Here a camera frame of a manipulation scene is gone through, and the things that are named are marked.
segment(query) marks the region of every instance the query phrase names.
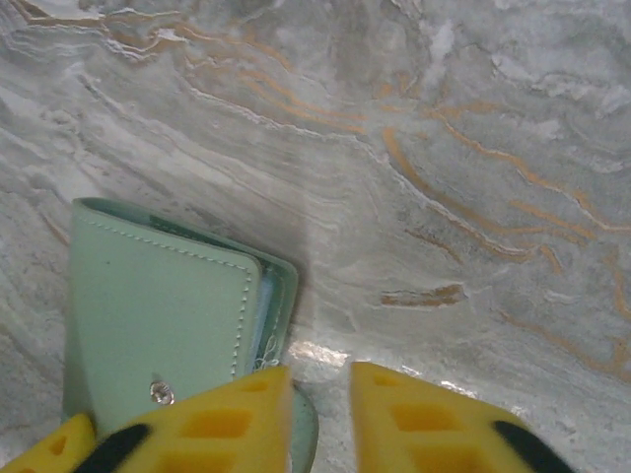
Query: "yellow sponge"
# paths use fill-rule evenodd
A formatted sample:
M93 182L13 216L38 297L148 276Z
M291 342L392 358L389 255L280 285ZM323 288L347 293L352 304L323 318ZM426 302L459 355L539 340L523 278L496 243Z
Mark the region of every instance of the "yellow sponge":
M370 363L352 365L350 396L358 473L532 472L498 434L527 433L503 409Z
M0 473L68 473L95 447L88 416L79 414L19 456Z
M289 369L270 368L134 419L151 433L116 473L283 473Z

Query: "metal snap button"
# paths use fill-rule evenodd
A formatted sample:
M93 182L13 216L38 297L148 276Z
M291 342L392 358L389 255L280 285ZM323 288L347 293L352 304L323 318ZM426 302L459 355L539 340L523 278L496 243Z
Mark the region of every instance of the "metal snap button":
M149 386L151 400L161 406L169 406L175 402L174 392L164 381L153 381Z

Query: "marble surface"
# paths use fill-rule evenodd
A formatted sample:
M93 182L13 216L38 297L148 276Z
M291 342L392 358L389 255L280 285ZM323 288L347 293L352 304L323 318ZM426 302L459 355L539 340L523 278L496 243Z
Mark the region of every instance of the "marble surface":
M58 423L102 195L300 267L314 472L355 469L353 360L631 471L630 41L623 0L1 1L0 465Z

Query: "square hole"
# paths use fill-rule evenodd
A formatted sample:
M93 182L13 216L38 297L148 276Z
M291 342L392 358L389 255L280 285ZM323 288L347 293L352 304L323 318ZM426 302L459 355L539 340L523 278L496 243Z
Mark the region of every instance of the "square hole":
M59 456L61 453L63 453L63 449L66 447L66 441L67 441L66 437L60 437L59 439L57 439L48 448L50 450L50 453L52 453L55 456Z
M242 387L243 392L262 392L267 389L267 383L265 381L255 381Z
M390 413L400 431L455 431L459 425L447 409L432 404L398 404Z
M394 376L388 376L385 374L376 374L373 380L377 386L394 387L400 385L400 382L398 379L394 379Z
M412 447L410 453L419 473L497 473L474 447Z
M157 473L228 473L234 464L228 453L168 453Z
M186 439L237 439L245 435L252 413L245 409L217 409L190 416L181 436Z

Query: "leather wallet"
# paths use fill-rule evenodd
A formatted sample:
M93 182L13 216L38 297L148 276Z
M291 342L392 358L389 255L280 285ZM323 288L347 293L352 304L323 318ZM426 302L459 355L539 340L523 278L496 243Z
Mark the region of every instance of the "leather wallet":
M292 264L229 238L126 202L75 200L64 417L89 413L102 437L278 364L297 285ZM317 415L296 394L292 461L306 472Z

